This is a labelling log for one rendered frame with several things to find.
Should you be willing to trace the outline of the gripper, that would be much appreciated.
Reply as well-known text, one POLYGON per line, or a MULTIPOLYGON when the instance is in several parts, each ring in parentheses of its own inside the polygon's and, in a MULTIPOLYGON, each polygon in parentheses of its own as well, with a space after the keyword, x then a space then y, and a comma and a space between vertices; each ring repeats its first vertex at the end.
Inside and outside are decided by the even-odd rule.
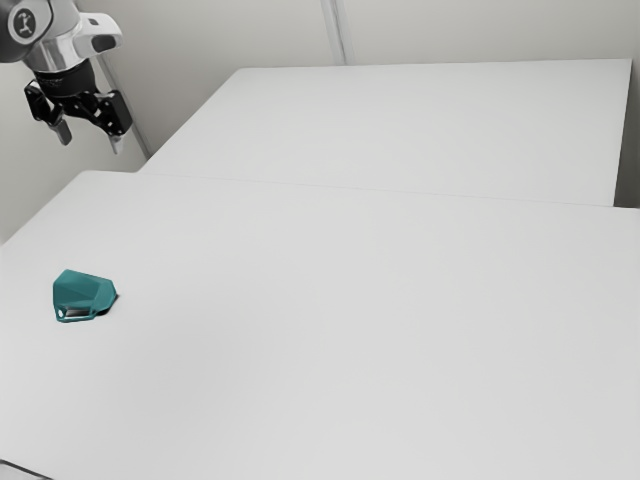
POLYGON ((101 129, 108 137, 114 154, 124 150, 124 136, 133 125, 133 119, 124 96, 119 90, 98 92, 91 62, 85 60, 61 72, 35 72, 35 81, 24 87, 24 94, 32 117, 44 122, 60 143, 68 145, 72 134, 59 105, 49 100, 76 99, 75 111, 101 129))

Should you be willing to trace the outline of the teal faceted mug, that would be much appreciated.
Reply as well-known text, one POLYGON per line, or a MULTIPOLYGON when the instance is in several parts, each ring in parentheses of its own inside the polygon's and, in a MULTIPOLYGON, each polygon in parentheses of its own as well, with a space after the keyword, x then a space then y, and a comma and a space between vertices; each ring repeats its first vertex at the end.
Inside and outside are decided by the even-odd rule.
POLYGON ((111 280, 75 270, 64 270, 52 286, 54 313, 60 323, 93 320, 106 314, 117 298, 111 280))

